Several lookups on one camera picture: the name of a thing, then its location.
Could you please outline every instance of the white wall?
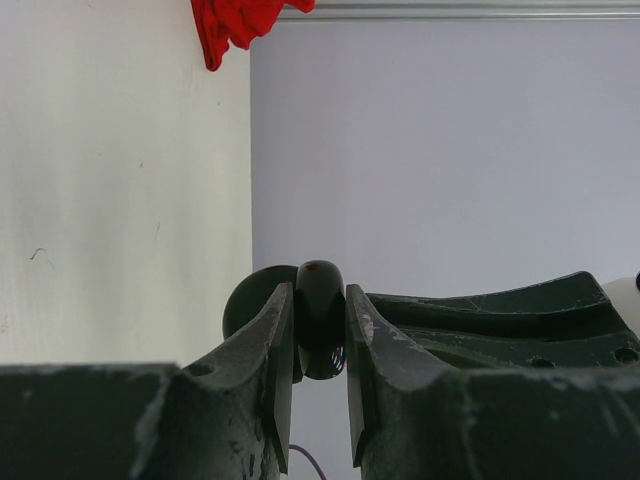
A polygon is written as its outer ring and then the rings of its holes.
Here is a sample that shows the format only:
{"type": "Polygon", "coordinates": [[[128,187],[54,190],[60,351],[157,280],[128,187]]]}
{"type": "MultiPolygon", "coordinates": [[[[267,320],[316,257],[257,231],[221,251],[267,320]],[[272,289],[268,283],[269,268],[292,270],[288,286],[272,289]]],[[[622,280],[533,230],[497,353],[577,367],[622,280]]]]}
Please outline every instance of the white wall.
{"type": "Polygon", "coordinates": [[[0,64],[0,362],[211,350],[251,270],[248,54],[207,72],[188,1],[21,0],[0,64]]]}
{"type": "MultiPolygon", "coordinates": [[[[634,294],[639,25],[277,25],[251,60],[255,267],[325,258],[424,296],[588,270],[634,294]]],[[[346,376],[294,388],[291,441],[359,478],[346,376]]]]}

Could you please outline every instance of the light purple wall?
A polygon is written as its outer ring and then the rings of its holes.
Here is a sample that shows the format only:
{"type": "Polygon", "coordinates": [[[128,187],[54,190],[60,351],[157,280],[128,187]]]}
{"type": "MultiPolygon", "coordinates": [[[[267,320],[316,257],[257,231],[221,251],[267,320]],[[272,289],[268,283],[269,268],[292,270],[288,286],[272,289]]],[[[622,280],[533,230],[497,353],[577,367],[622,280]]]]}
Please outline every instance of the light purple wall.
{"type": "MultiPolygon", "coordinates": [[[[640,270],[640,23],[279,24],[252,51],[254,266],[465,295],[640,270]]],[[[346,378],[291,440],[350,468],[346,378]]],[[[291,478],[316,478],[291,455],[291,478]]]]}

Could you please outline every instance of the red fabric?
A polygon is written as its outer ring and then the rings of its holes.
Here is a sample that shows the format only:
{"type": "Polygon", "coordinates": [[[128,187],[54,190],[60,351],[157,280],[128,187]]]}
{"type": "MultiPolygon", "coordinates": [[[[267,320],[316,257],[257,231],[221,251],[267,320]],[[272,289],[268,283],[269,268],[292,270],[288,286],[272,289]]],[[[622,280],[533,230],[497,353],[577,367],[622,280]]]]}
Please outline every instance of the red fabric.
{"type": "Polygon", "coordinates": [[[285,5],[309,13],[315,0],[191,0],[207,69],[220,67],[229,41],[248,50],[254,38],[269,33],[285,5]]]}

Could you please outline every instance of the white crown molding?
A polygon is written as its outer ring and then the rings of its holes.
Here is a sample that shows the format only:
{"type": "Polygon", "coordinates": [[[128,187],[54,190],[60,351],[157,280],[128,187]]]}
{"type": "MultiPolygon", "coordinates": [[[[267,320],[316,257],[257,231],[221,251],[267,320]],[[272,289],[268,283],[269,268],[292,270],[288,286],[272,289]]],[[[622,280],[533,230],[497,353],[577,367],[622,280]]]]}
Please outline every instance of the white crown molding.
{"type": "Polygon", "coordinates": [[[640,0],[316,0],[303,14],[286,7],[287,22],[337,20],[471,20],[640,18],[640,0]]]}

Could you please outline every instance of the purple cable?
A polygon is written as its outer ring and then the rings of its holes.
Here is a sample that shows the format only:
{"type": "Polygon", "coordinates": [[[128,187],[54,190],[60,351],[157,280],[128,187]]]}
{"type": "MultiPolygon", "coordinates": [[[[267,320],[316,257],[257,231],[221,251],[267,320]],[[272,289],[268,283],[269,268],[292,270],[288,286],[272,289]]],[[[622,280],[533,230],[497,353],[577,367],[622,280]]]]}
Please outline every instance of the purple cable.
{"type": "Polygon", "coordinates": [[[302,448],[299,445],[289,445],[289,450],[296,450],[301,454],[303,454],[305,457],[307,457],[307,460],[311,462],[311,465],[313,465],[313,468],[315,468],[316,472],[318,472],[318,476],[320,477],[320,479],[327,480],[327,476],[324,474],[324,472],[320,468],[320,465],[318,465],[318,462],[316,462],[316,459],[313,458],[313,455],[311,455],[309,452],[307,452],[304,448],[302,448]]]}

